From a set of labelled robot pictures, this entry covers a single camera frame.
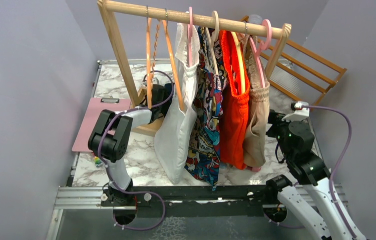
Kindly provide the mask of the wooden clothes rack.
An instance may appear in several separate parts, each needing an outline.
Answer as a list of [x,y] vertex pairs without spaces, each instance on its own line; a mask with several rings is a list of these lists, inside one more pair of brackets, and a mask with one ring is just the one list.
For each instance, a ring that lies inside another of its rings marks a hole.
[[128,58],[125,51],[124,42],[119,31],[119,26],[115,13],[146,17],[147,19],[157,19],[164,23],[176,22],[189,26],[201,26],[214,28],[216,31],[225,30],[230,32],[245,33],[252,36],[265,37],[271,41],[276,39],[276,45],[265,68],[267,77],[271,77],[281,53],[289,40],[292,26],[288,23],[282,28],[266,27],[264,24],[252,24],[242,21],[219,18],[216,13],[213,16],[192,14],[175,10],[165,10],[163,8],[149,7],[131,3],[118,2],[113,0],[99,0],[97,2],[104,26],[106,28],[117,64],[120,68],[126,90],[129,94],[131,106],[135,107],[142,101],[135,87],[132,72],[129,67]]

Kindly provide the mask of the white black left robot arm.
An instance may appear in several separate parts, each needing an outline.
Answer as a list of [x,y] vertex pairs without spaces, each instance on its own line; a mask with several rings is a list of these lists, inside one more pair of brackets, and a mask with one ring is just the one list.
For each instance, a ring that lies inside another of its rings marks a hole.
[[124,206],[134,199],[133,181],[123,160],[132,129],[148,125],[163,116],[170,106],[173,94],[173,83],[154,84],[151,108],[141,103],[129,110],[104,109],[99,113],[88,140],[88,148],[106,168],[109,182],[105,197],[111,203]]

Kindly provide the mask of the orange wooden hanger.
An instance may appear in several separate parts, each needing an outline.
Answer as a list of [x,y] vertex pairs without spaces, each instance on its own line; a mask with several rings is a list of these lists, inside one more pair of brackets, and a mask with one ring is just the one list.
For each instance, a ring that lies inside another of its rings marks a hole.
[[172,45],[171,45],[171,41],[170,41],[170,36],[169,36],[169,33],[168,33],[168,11],[167,11],[167,9],[165,9],[165,17],[166,17],[166,19],[162,21],[162,24],[163,24],[163,27],[164,27],[164,35],[165,35],[165,40],[166,40],[166,44],[167,44],[167,50],[168,50],[168,54],[169,54],[169,60],[170,60],[171,68],[172,68],[172,73],[173,73],[173,77],[174,77],[174,87],[176,89],[175,92],[176,92],[176,96],[177,96],[177,99],[178,99],[179,110],[184,111],[183,98],[182,98],[182,93],[181,93],[181,89],[180,89],[180,83],[179,83],[177,68],[176,68],[176,64],[175,64],[175,58],[174,58],[174,55],[173,55],[173,49],[172,49]]

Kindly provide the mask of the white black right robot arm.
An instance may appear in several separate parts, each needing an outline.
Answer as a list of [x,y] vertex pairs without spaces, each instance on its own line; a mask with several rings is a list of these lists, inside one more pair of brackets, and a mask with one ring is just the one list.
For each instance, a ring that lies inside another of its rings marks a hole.
[[303,114],[283,114],[271,110],[266,135],[277,140],[289,172],[311,197],[312,207],[284,175],[266,182],[265,199],[283,204],[315,240],[364,240],[342,204],[330,171],[312,151],[314,134]]

